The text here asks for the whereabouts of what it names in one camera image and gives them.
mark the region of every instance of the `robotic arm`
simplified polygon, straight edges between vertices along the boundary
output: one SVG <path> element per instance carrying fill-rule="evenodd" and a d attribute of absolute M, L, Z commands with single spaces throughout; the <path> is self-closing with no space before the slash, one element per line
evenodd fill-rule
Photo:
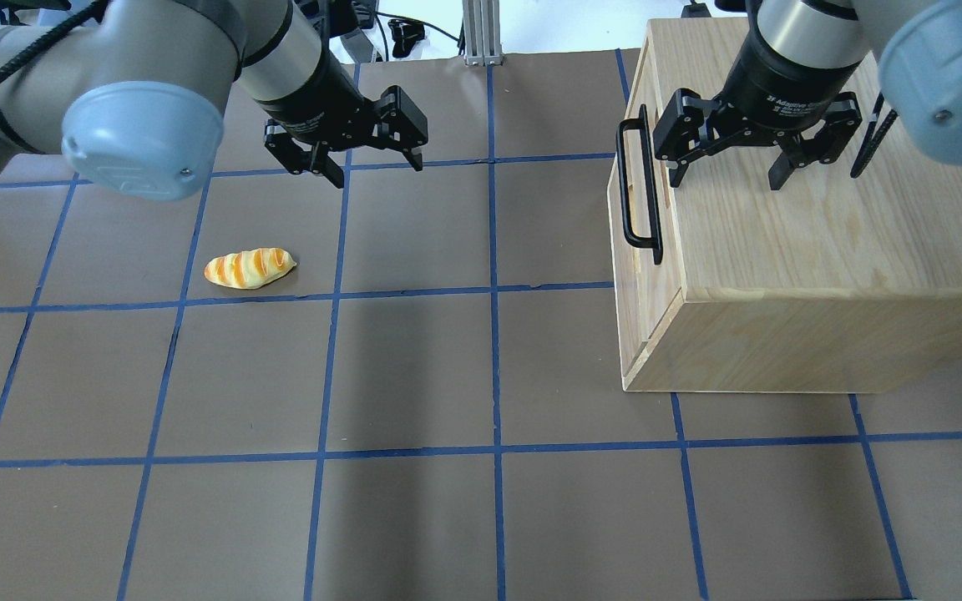
<path fill-rule="evenodd" d="M 99 27 L 0 84 L 0 170 L 18 153 L 61 153 L 121 193 L 188 197 L 213 169 L 237 79 L 270 114 L 265 145 L 293 174 L 342 187 L 328 153 L 362 145 L 423 167 L 424 114 L 396 85 L 364 98 L 292 0 L 118 0 L 91 12 L 103 10 Z M 45 34 L 0 27 L 0 68 Z"/>
<path fill-rule="evenodd" d="M 692 161 L 730 147 L 782 149 L 771 189 L 814 161 L 835 161 L 862 122 L 855 94 L 841 88 L 870 49 L 885 99 L 916 147 L 962 164 L 962 0 L 716 4 L 748 12 L 749 32 L 717 96 L 679 88 L 658 119 L 654 154 L 668 161 L 672 186 Z"/>

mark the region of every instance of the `blue plastic cap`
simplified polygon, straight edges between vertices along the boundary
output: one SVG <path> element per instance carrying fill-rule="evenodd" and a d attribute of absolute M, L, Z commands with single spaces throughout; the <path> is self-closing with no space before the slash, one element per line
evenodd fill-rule
<path fill-rule="evenodd" d="M 878 79 L 920 151 L 962 164 L 962 0 L 905 23 L 878 61 Z"/>
<path fill-rule="evenodd" d="M 197 193 L 214 168 L 221 112 L 187 88 L 119 81 L 84 93 L 62 121 L 62 154 L 84 178 L 150 200 Z"/>

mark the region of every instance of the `striped bread roll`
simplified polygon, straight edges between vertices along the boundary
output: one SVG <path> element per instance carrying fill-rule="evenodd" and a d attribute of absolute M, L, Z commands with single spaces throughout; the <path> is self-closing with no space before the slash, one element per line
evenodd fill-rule
<path fill-rule="evenodd" d="M 256 248 L 218 256 L 206 263 L 203 277 L 211 284 L 254 290 L 289 273 L 295 265 L 283 248 Z"/>

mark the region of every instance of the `wooden panel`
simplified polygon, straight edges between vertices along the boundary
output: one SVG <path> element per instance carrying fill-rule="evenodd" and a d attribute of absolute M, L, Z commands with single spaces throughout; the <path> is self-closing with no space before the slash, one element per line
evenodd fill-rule
<path fill-rule="evenodd" d="M 641 104 L 648 107 L 648 121 L 656 125 L 661 104 L 656 96 L 656 54 L 650 51 L 651 42 L 645 41 L 630 91 L 626 117 L 637 117 Z M 630 216 L 638 235 L 648 230 L 648 206 L 644 188 L 644 157 L 641 156 L 637 133 L 625 136 L 627 179 L 630 191 Z M 652 161 L 656 178 L 664 178 L 664 169 L 658 161 Z M 660 224 L 663 231 L 665 255 L 663 263 L 655 266 L 651 250 L 638 250 L 625 242 L 622 235 L 622 206 L 618 191 L 618 164 L 611 170 L 607 184 L 608 220 L 610 220 L 611 254 L 615 267 L 615 303 L 618 305 L 619 339 L 622 373 L 630 371 L 638 351 L 652 336 L 656 324 L 667 311 L 681 289 L 682 274 L 678 248 L 676 248 L 673 217 L 661 202 Z M 663 194 L 665 183 L 658 185 Z"/>
<path fill-rule="evenodd" d="M 663 41 L 653 53 L 661 98 L 678 87 L 714 95 L 746 31 L 743 18 L 650 22 L 650 41 Z M 847 88 L 869 111 L 878 91 L 870 57 Z M 848 171 L 863 126 L 836 164 L 798 171 L 778 193 L 767 187 L 778 149 L 694 163 L 672 191 L 686 300 L 962 290 L 962 167 L 926 159 L 897 123 L 860 179 Z"/>
<path fill-rule="evenodd" d="M 962 357 L 962 298 L 686 304 L 629 391 L 882 392 Z"/>

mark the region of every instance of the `black handle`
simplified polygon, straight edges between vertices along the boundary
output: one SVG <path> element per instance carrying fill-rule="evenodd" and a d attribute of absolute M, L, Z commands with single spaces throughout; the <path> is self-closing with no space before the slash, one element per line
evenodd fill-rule
<path fill-rule="evenodd" d="M 625 133 L 637 130 L 640 133 L 640 156 L 645 167 L 645 194 L 648 197 L 648 224 L 650 236 L 640 236 L 633 231 L 630 222 L 630 187 L 625 171 Z M 648 130 L 648 108 L 640 106 L 638 117 L 623 119 L 618 124 L 618 142 L 615 144 L 615 158 L 618 160 L 619 194 L 622 197 L 622 235 L 626 242 L 636 248 L 651 248 L 652 259 L 656 265 L 663 262 L 663 232 L 660 230 L 660 216 L 656 201 L 656 172 L 652 168 L 652 142 Z"/>

